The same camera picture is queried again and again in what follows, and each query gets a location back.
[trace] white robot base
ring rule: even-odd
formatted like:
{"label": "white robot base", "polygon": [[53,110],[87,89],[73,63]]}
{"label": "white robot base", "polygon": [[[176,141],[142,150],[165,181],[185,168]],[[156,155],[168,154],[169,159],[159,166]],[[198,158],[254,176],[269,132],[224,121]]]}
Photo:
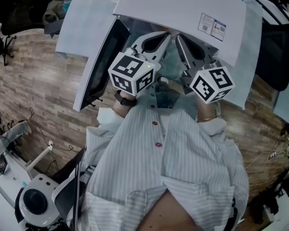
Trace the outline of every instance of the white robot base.
{"label": "white robot base", "polygon": [[48,227],[59,219],[59,212],[52,201],[58,183],[46,175],[37,175],[22,191],[19,208],[24,219],[36,227]]}

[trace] bracelet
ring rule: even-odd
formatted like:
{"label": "bracelet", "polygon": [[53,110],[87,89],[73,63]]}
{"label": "bracelet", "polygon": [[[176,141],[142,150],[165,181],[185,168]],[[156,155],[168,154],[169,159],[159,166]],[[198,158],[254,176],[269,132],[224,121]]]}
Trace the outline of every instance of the bracelet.
{"label": "bracelet", "polygon": [[199,117],[198,117],[199,120],[203,120],[203,121],[209,121],[209,120],[213,120],[213,119],[215,119],[215,118],[217,118],[217,113],[216,113],[216,112],[215,112],[215,116],[213,116],[213,117],[211,117],[211,118],[199,118]]}

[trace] white cube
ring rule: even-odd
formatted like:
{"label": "white cube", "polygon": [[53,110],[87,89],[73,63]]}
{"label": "white cube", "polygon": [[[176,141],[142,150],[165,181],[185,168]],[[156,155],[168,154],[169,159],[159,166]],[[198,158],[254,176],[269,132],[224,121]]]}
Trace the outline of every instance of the white cube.
{"label": "white cube", "polygon": [[112,85],[136,96],[155,80],[157,64],[119,53],[108,69]]}
{"label": "white cube", "polygon": [[225,98],[234,87],[235,83],[226,67],[199,70],[190,85],[205,103]]}

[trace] wooden floor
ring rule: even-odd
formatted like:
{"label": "wooden floor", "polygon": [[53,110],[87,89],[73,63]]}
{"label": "wooden floor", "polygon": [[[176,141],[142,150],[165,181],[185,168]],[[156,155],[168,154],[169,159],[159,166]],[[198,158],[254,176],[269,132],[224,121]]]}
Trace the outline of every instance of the wooden floor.
{"label": "wooden floor", "polygon": [[[30,120],[33,134],[21,140],[20,151],[25,160],[34,159],[44,148],[45,141],[52,139],[55,144],[53,157],[61,168],[76,152],[85,146],[86,127],[98,126],[96,120],[100,105],[110,106],[113,88],[108,88],[103,102],[95,108],[88,107],[80,113],[72,109],[86,59],[69,57],[63,60],[54,53],[56,39],[34,29],[17,34],[13,44],[14,58],[8,59],[4,67],[0,60],[0,113],[5,123],[28,119],[29,107],[35,114]],[[259,78],[255,78],[250,98],[243,111],[227,102],[222,102],[222,115],[227,121],[227,136],[239,144],[245,166],[258,155],[270,152],[279,139],[283,121],[272,114],[261,103],[272,100],[272,90]],[[285,149],[284,143],[279,146]],[[250,198],[270,187],[277,177],[289,167],[284,154],[267,161],[268,154],[260,156],[247,168],[250,180]],[[37,168],[44,172],[52,161],[50,156],[43,159]],[[50,173],[55,172],[51,166]],[[243,222],[240,230],[259,230],[260,226],[251,221]]]}

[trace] striped shirt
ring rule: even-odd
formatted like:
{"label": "striped shirt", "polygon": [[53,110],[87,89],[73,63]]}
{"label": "striped shirt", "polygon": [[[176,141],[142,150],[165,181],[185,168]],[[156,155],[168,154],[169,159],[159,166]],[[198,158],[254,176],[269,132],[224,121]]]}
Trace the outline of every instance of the striped shirt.
{"label": "striped shirt", "polygon": [[168,189],[205,231],[224,230],[233,198],[237,218],[249,182],[226,122],[197,123],[195,96],[181,96],[164,135],[155,88],[143,90],[125,119],[114,112],[87,128],[82,169],[97,165],[85,193],[79,230],[134,231]]}

